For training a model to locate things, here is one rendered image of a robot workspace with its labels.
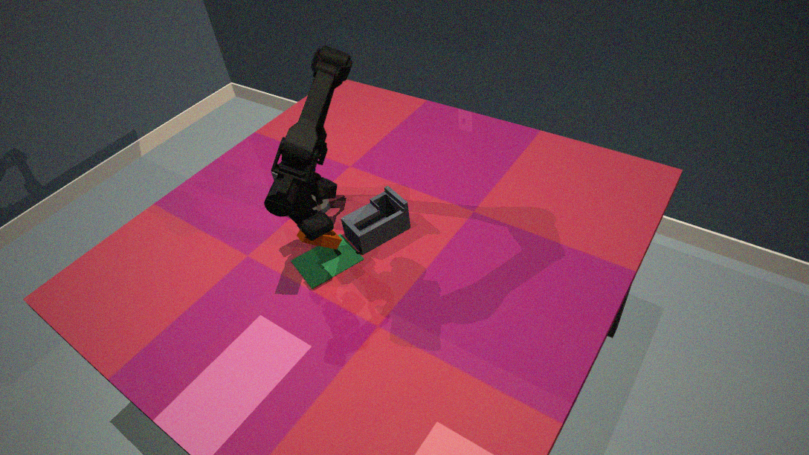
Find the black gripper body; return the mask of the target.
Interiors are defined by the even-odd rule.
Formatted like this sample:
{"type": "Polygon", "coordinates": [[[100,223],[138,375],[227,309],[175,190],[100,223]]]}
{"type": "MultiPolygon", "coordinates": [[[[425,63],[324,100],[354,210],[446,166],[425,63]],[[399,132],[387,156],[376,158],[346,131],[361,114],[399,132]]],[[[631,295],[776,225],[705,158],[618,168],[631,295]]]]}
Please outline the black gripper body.
{"type": "Polygon", "coordinates": [[[309,240],[314,240],[334,228],[332,220],[325,213],[312,209],[317,206],[316,201],[312,198],[312,192],[313,189],[307,182],[306,187],[298,193],[297,201],[291,212],[303,221],[300,227],[309,240]]]}

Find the orange l-shaped part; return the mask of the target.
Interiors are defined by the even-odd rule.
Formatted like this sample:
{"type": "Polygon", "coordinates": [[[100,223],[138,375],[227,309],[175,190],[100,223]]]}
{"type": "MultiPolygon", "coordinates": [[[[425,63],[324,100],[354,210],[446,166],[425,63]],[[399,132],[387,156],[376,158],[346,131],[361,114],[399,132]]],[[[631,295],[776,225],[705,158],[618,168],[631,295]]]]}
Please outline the orange l-shaped part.
{"type": "Polygon", "coordinates": [[[309,240],[309,238],[307,238],[304,235],[304,233],[301,233],[301,230],[298,230],[297,237],[303,243],[336,250],[340,245],[340,243],[342,242],[342,239],[337,235],[337,233],[334,232],[334,230],[331,230],[328,233],[325,233],[324,235],[317,237],[315,240],[313,240],[313,242],[309,240]]]}

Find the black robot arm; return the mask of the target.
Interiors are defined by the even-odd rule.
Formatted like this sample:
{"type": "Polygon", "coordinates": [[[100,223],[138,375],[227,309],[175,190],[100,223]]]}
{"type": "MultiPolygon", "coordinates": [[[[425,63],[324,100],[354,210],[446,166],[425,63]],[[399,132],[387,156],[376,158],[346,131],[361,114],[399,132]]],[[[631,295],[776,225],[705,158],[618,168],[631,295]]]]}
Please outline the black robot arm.
{"type": "Polygon", "coordinates": [[[275,216],[292,212],[298,193],[307,182],[317,205],[322,199],[336,198],[337,184],[315,172],[326,156],[324,124],[335,88],[347,81],[351,56],[328,46],[317,48],[312,59],[313,83],[298,122],[282,138],[271,172],[277,173],[264,205],[275,216]],[[277,164],[282,155],[281,164],[277,164]],[[319,160],[319,161],[317,161],[319,160]]]}

